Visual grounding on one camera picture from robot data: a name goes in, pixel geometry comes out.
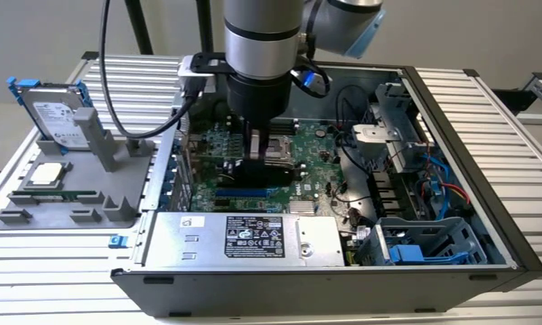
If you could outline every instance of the black pole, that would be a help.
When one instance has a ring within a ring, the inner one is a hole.
[[[201,51],[214,51],[214,27],[211,24],[211,1],[198,0]]]
[[[136,44],[142,54],[152,55],[151,37],[148,35],[147,23],[140,0],[124,0],[128,11],[130,23],[135,31]]]

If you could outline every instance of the robotic arm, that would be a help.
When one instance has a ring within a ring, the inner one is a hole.
[[[229,105],[249,123],[250,159],[265,157],[270,120],[287,109],[302,49],[311,47],[302,57],[311,65],[315,48],[359,58],[384,15],[382,0],[225,1],[226,60],[237,72]]]

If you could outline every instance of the circuit board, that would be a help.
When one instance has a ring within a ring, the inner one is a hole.
[[[306,200],[314,202],[315,215],[345,215],[346,204],[334,200],[331,195],[327,195],[326,189],[329,183],[331,189],[335,189],[343,182],[339,159],[334,150],[334,136],[327,130],[329,126],[319,122],[301,121],[297,134],[282,135],[291,141],[293,158],[306,165],[306,175],[289,187],[269,188],[265,197],[231,198],[217,195],[219,176],[215,165],[225,158],[241,158],[242,136],[231,134],[219,125],[203,134],[191,135],[194,137],[191,147],[196,147],[191,159],[195,169],[191,211],[286,213],[291,201]]]

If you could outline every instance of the gray wall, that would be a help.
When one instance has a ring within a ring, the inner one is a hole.
[[[136,53],[124,1],[112,2],[108,52]],[[223,50],[222,0],[211,2]],[[143,6],[155,52],[199,51],[195,1],[143,0]],[[517,87],[542,70],[542,0],[385,0],[385,8],[362,62],[476,68],[494,87]],[[68,76],[82,53],[98,48],[100,9],[102,0],[0,0],[0,102],[11,101],[8,76]]]
[[[192,0],[143,0],[158,54],[201,50]],[[0,0],[0,102],[9,76],[63,82],[86,50],[98,49],[102,0]],[[112,0],[108,53],[138,54],[123,0]]]

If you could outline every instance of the power supply label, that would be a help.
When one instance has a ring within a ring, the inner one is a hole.
[[[285,244],[282,217],[227,217],[227,257],[282,258],[286,257]]]

